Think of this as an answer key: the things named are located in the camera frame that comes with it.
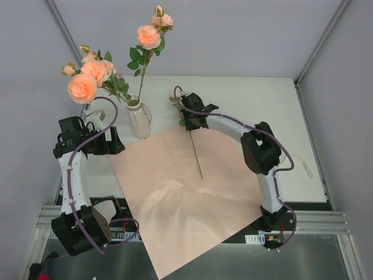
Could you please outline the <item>white ribbed ceramic vase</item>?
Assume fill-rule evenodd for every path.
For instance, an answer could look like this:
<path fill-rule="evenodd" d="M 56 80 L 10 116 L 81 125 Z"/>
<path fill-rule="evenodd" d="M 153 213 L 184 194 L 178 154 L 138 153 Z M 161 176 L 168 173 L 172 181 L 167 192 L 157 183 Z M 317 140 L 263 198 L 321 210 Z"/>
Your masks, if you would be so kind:
<path fill-rule="evenodd" d="M 135 135 L 140 139 L 149 137 L 152 115 L 147 106 L 136 95 L 131 95 L 126 107 Z"/>

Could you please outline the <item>right aluminium frame post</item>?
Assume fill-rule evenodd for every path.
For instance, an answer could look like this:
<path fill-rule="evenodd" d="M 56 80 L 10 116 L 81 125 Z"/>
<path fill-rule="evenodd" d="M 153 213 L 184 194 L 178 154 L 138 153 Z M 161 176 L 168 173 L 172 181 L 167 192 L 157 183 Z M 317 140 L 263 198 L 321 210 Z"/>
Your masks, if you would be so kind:
<path fill-rule="evenodd" d="M 339 2 L 336 10 L 334 11 L 332 17 L 328 21 L 326 27 L 324 28 L 320 38 L 318 39 L 317 43 L 315 44 L 314 48 L 312 49 L 309 57 L 306 60 L 306 63 L 302 67 L 299 75 L 294 79 L 294 86 L 296 89 L 299 88 L 302 81 L 305 79 L 307 73 L 310 71 L 311 67 L 315 63 L 316 59 L 318 58 L 319 54 L 321 53 L 324 46 L 329 40 L 329 37 L 334 32 L 335 28 L 339 24 L 340 20 L 346 13 L 349 6 L 353 3 L 352 0 L 342 0 Z"/>

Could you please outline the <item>aluminium frame post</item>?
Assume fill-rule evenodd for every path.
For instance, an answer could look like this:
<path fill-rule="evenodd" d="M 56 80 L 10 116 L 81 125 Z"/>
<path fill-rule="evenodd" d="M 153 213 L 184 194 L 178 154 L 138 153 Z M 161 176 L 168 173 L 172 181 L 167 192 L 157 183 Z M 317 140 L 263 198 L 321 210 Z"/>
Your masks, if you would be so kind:
<path fill-rule="evenodd" d="M 58 31 L 62 36 L 62 39 L 64 40 L 65 45 L 67 46 L 69 52 L 73 57 L 75 64 L 79 67 L 82 67 L 82 51 L 80 50 L 74 36 L 72 35 L 72 29 L 59 10 L 58 5 L 53 0 L 43 0 L 43 3 L 49 11 Z"/>
<path fill-rule="evenodd" d="M 302 67 L 299 75 L 294 79 L 294 86 L 296 89 L 299 88 L 302 81 L 305 79 L 307 73 L 310 71 L 311 67 L 315 63 L 316 59 L 318 58 L 319 54 L 321 53 L 324 46 L 329 40 L 329 37 L 334 32 L 335 28 L 339 24 L 340 20 L 346 13 L 349 6 L 353 3 L 352 0 L 342 0 L 339 2 L 336 10 L 334 11 L 332 17 L 328 21 L 326 27 L 324 28 L 320 38 L 318 39 L 317 43 L 315 44 L 314 48 L 312 49 L 309 57 L 306 60 L 306 63 Z"/>

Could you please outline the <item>orange rose stem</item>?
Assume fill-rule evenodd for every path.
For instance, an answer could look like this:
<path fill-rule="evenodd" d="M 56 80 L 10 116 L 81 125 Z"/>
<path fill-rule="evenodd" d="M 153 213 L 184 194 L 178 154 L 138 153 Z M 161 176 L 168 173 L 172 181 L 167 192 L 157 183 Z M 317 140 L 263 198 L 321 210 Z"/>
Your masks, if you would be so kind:
<path fill-rule="evenodd" d="M 166 33 L 174 29 L 174 21 L 167 12 L 168 10 L 157 5 L 151 24 L 143 25 L 137 29 L 138 44 L 129 50 L 131 60 L 127 67 L 134 71 L 134 77 L 140 76 L 138 99 L 141 97 L 147 67 L 152 57 L 158 57 L 165 49 Z"/>
<path fill-rule="evenodd" d="M 95 52 L 86 44 L 80 45 L 79 49 L 84 54 L 81 74 L 92 76 L 98 88 L 104 89 L 109 95 L 114 95 L 119 102 L 124 102 L 128 106 L 136 106 L 139 103 L 137 97 L 129 95 L 129 83 L 117 72 L 109 51 L 102 57 L 100 50 Z"/>
<path fill-rule="evenodd" d="M 90 76 L 80 73 L 80 69 L 75 68 L 75 64 L 70 62 L 61 68 L 63 76 L 70 77 L 67 85 L 67 94 L 80 104 L 91 103 L 97 96 L 99 89 L 96 80 Z"/>

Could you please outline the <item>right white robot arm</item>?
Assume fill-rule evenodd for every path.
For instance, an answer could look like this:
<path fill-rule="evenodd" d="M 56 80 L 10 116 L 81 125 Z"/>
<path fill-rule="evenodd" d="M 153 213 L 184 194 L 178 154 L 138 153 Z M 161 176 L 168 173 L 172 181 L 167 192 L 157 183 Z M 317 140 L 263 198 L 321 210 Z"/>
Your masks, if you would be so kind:
<path fill-rule="evenodd" d="M 273 139 L 266 122 L 247 128 L 245 124 L 224 115 L 214 104 L 203 104 L 195 93 L 182 94 L 179 104 L 188 131 L 206 128 L 223 133 L 241 144 L 246 166 L 257 176 L 261 191 L 262 216 L 252 223 L 264 232 L 276 230 L 283 223 L 286 209 L 279 201 L 279 190 L 273 172 L 280 163 L 281 149 Z"/>

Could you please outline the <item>pink wrapping paper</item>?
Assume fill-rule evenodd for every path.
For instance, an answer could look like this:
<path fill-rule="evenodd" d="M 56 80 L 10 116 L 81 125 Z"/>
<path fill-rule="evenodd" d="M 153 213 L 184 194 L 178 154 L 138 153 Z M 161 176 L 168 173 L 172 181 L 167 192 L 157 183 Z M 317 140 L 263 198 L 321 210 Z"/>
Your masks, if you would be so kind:
<path fill-rule="evenodd" d="M 225 241 L 260 215 L 256 175 L 233 140 L 181 127 L 129 145 L 110 161 L 158 278 Z"/>

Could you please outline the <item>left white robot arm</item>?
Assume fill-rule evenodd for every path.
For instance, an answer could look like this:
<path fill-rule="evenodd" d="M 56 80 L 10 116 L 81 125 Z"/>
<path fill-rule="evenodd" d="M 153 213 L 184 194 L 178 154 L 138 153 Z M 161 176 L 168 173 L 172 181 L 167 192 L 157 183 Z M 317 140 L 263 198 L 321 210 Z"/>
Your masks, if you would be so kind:
<path fill-rule="evenodd" d="M 87 167 L 89 155 L 117 155 L 125 150 L 116 127 L 110 127 L 111 140 L 99 123 L 84 124 L 78 117 L 59 121 L 61 133 L 53 154 L 62 173 L 61 214 L 51 221 L 58 240 L 70 256 L 89 250 L 101 251 L 109 243 L 111 227 L 119 226 L 123 213 L 114 196 L 91 202 L 88 192 Z"/>

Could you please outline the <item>aluminium front rail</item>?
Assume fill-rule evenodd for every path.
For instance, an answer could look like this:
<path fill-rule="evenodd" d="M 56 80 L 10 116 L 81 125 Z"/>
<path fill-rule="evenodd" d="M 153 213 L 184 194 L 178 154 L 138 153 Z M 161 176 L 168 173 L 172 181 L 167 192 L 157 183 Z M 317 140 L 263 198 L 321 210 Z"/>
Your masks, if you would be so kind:
<path fill-rule="evenodd" d="M 296 211 L 296 233 L 304 235 L 350 235 L 347 215 L 338 211 Z"/>

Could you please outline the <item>cream printed ribbon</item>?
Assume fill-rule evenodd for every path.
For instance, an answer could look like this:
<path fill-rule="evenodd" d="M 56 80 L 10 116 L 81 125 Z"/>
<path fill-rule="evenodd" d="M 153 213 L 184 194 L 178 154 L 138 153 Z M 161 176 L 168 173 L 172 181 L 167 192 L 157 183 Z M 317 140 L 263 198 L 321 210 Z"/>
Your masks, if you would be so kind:
<path fill-rule="evenodd" d="M 294 167 L 296 167 L 297 165 L 302 166 L 303 170 L 306 172 L 307 176 L 310 179 L 315 177 L 311 168 L 309 167 L 307 162 L 301 156 L 298 156 L 298 155 L 290 155 L 290 156 L 291 156 L 291 158 L 294 162 Z M 289 161 L 288 157 L 286 155 L 282 155 L 280 157 L 280 166 L 282 166 L 284 164 L 284 162 L 288 162 L 288 161 Z"/>

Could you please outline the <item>left aluminium frame post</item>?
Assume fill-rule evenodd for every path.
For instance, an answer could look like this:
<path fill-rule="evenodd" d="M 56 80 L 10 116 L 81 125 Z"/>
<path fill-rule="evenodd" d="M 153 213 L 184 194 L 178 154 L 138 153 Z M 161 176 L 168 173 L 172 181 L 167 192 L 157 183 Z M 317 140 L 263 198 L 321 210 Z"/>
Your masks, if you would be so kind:
<path fill-rule="evenodd" d="M 65 45 L 67 46 L 69 52 L 73 57 L 75 64 L 79 67 L 82 67 L 82 51 L 80 50 L 74 36 L 72 35 L 72 29 L 59 10 L 58 5 L 53 0 L 43 0 L 43 3 L 49 11 L 58 31 L 62 36 L 62 39 L 64 40 Z"/>

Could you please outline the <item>pale pink rose stem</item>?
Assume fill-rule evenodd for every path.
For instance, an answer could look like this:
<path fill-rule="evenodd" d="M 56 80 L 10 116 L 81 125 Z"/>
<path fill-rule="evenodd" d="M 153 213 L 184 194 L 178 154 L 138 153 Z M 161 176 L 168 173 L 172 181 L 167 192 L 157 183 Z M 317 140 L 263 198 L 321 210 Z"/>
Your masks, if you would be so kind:
<path fill-rule="evenodd" d="M 180 97 L 169 97 L 168 99 L 169 99 L 170 103 L 172 104 L 172 106 L 174 106 L 179 112 L 179 117 L 180 117 L 179 125 L 181 127 L 186 128 L 186 122 L 185 122 L 185 118 L 184 118 L 184 115 L 183 115 L 183 112 L 182 112 L 182 108 L 178 104 L 178 101 L 180 101 L 181 98 Z M 192 136 L 191 131 L 189 131 L 189 137 L 190 137 L 190 140 L 191 140 L 191 143 L 192 143 L 193 152 L 194 152 L 194 155 L 195 155 L 196 164 L 197 164 L 197 167 L 198 167 L 198 170 L 199 170 L 199 174 L 200 174 L 201 179 L 203 179 L 203 173 L 202 173 L 202 169 L 201 169 L 201 166 L 200 166 L 198 154 L 197 154 L 196 147 L 195 147 L 195 142 L 193 140 L 193 136 Z"/>

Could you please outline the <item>red black object corner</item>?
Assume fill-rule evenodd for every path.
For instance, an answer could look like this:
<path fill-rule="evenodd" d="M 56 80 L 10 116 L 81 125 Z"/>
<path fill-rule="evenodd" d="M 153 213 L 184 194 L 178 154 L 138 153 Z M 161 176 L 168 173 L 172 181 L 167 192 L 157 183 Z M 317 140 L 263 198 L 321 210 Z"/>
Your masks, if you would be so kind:
<path fill-rule="evenodd" d="M 42 273 L 42 270 L 48 260 L 53 258 L 58 258 L 59 254 L 56 251 L 53 251 L 49 255 L 46 256 L 41 262 L 34 262 L 29 268 L 29 275 L 28 280 L 37 280 L 37 279 L 50 279 L 50 277 L 46 274 Z"/>

